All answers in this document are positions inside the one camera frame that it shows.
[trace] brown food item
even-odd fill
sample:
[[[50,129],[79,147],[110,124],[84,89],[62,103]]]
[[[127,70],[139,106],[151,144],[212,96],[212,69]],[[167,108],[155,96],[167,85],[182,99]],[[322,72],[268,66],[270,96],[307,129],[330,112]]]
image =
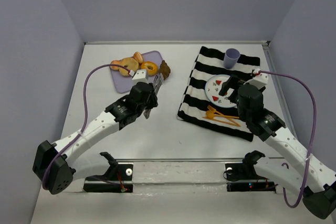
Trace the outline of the brown food item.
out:
[[[133,58],[123,58],[120,61],[120,65],[130,70],[133,70],[134,72],[136,72],[139,69],[139,63]],[[119,68],[119,72],[121,73],[122,76],[129,76],[128,72],[123,68]]]
[[[118,65],[120,65],[120,62],[121,62],[121,60],[113,60],[113,61],[111,61],[111,64],[118,64]],[[110,68],[112,70],[119,70],[119,67],[116,67],[116,66],[110,66]]]
[[[163,60],[159,68],[159,73],[162,74],[163,79],[165,80],[168,78],[170,72],[170,67],[168,67],[167,63]]]
[[[158,67],[151,61],[145,61],[141,64],[141,69],[146,69],[149,76],[154,76],[158,72]]]
[[[136,60],[139,64],[143,63],[143,57],[142,57],[141,53],[139,53],[139,52],[134,53],[133,59]]]

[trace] cup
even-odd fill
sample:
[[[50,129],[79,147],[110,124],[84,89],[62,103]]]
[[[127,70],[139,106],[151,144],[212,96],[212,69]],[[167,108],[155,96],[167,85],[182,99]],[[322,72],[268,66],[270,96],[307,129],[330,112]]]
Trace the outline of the cup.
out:
[[[237,63],[240,57],[240,52],[237,49],[229,48],[225,52],[224,56],[224,68],[231,69]]]

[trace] purple plate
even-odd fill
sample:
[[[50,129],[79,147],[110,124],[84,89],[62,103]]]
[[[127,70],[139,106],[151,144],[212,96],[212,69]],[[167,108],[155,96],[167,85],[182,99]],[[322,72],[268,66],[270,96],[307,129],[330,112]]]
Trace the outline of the purple plate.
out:
[[[145,52],[141,54],[143,57],[143,61],[151,61],[157,65],[159,68],[162,62],[162,56],[158,51]],[[112,74],[113,83],[115,86],[115,90],[118,93],[125,93],[131,90],[133,86],[132,77],[130,76],[122,76],[119,71],[114,71],[110,69]],[[153,82],[155,76],[149,76],[148,82]]]

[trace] black and white striped cloth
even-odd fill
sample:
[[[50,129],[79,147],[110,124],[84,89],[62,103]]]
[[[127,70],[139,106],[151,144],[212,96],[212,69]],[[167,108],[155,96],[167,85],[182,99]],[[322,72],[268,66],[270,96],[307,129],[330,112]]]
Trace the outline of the black and white striped cloth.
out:
[[[204,91],[208,79],[218,74],[235,74],[239,77],[250,78],[252,70],[260,66],[258,57],[240,55],[233,69],[227,70],[223,67],[223,59],[223,52],[217,49],[201,48],[190,74],[188,86],[182,96],[177,119],[227,135],[241,137],[251,142],[253,135],[244,122],[235,119],[241,125],[241,127],[236,127],[203,118],[206,116],[208,105],[224,115],[238,116],[237,108],[220,108],[209,101]]]

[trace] plate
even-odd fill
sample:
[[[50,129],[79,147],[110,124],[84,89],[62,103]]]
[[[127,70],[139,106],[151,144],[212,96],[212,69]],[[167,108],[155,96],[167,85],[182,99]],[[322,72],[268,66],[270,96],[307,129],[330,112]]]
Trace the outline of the plate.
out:
[[[225,96],[221,97],[219,92],[222,88],[222,84],[226,82],[230,76],[226,74],[220,74],[217,76],[211,77],[205,85],[205,94],[208,97],[209,101],[221,108],[233,108],[236,104],[228,100],[229,96],[233,93],[233,89],[229,89]]]

